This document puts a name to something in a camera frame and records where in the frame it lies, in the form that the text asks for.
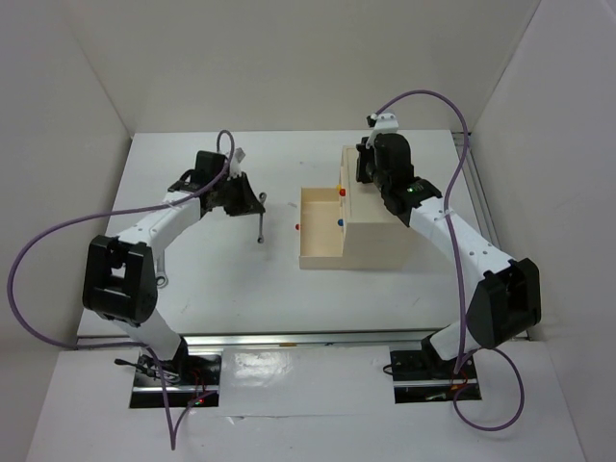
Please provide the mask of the silver ratchet wrench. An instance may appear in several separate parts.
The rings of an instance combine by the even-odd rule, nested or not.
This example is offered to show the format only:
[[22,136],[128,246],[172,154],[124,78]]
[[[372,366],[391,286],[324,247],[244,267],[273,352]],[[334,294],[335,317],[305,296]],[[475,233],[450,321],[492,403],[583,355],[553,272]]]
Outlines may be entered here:
[[258,238],[257,238],[257,243],[258,244],[263,244],[265,242],[265,236],[264,236],[264,218],[265,218],[265,213],[266,213],[266,209],[265,209],[265,203],[267,201],[267,194],[265,192],[260,192],[258,199],[259,202],[262,206],[262,211],[259,214],[259,228],[258,228]]

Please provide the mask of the beige bottom drawer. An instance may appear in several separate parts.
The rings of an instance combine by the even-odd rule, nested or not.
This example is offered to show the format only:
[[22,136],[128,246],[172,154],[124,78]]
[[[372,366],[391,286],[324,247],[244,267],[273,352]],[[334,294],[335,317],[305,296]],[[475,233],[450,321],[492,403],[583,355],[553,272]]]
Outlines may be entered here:
[[299,256],[302,270],[340,270],[344,226],[336,188],[302,188],[300,192]]

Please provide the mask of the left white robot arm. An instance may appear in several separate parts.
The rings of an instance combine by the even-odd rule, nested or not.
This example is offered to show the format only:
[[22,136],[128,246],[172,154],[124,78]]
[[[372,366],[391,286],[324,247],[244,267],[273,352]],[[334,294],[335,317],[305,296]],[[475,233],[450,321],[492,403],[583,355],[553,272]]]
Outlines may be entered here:
[[220,208],[229,217],[265,212],[265,193],[252,190],[241,163],[244,151],[229,155],[200,151],[195,165],[167,190],[163,202],[133,226],[91,242],[83,290],[84,306],[146,346],[155,371],[177,384],[189,375],[184,338],[157,310],[160,262],[167,248],[204,216]]

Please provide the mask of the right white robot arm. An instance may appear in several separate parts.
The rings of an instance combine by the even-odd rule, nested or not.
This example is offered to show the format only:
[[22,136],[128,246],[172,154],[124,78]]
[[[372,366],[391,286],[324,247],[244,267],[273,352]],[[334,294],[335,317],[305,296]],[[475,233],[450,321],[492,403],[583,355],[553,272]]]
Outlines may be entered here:
[[466,354],[494,349],[540,322],[538,267],[499,250],[447,207],[441,192],[416,175],[404,136],[365,137],[356,148],[357,182],[374,184],[388,212],[455,267],[460,318],[422,340],[417,365],[424,373],[459,371]]

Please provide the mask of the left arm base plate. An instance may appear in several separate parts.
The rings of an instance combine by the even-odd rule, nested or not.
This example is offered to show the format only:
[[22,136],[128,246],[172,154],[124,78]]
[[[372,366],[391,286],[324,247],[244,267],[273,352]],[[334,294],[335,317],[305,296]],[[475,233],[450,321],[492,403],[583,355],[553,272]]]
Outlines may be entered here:
[[[159,371],[150,357],[141,355],[135,361],[116,358],[114,363],[134,371],[130,408],[164,407]],[[182,376],[165,371],[169,407],[185,407],[192,400],[194,400],[193,406],[197,408],[218,407],[220,371],[220,354],[192,356],[188,362],[188,369]]]

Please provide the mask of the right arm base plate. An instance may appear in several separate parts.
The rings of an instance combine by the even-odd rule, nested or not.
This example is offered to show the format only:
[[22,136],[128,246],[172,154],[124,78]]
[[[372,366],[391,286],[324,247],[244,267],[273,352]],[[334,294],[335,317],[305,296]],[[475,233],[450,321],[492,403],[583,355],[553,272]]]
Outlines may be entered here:
[[382,371],[393,379],[396,404],[481,400],[473,360],[467,360],[458,373],[455,360],[429,363],[419,350],[392,350],[390,363]]

